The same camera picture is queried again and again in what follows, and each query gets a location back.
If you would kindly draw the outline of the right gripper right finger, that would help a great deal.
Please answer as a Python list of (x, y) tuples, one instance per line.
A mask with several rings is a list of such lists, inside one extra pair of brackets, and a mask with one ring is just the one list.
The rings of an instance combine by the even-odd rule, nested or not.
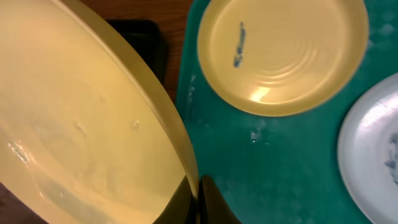
[(198, 196), (201, 224), (241, 224), (209, 175), (201, 178)]

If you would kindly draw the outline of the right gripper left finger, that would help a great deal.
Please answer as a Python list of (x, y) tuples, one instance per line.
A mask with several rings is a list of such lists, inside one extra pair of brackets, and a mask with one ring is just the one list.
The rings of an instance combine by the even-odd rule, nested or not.
[(188, 179), (184, 177), (164, 211), (154, 224), (196, 224), (196, 202)]

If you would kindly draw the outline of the yellow plate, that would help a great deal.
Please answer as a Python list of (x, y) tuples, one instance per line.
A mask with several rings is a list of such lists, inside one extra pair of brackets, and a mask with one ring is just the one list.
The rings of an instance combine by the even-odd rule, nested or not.
[(261, 116), (313, 109), (342, 90), (364, 57), (363, 0), (211, 0), (197, 54), (209, 86)]
[(1, 2), (1, 182), (49, 223), (154, 223), (199, 191), (169, 95), (80, 1)]

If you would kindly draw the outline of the light blue plate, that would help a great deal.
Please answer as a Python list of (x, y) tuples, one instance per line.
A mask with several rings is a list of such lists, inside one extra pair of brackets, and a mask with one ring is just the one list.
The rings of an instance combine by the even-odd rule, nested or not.
[(338, 138), (338, 167), (351, 198), (372, 223), (397, 223), (397, 75), (351, 107)]

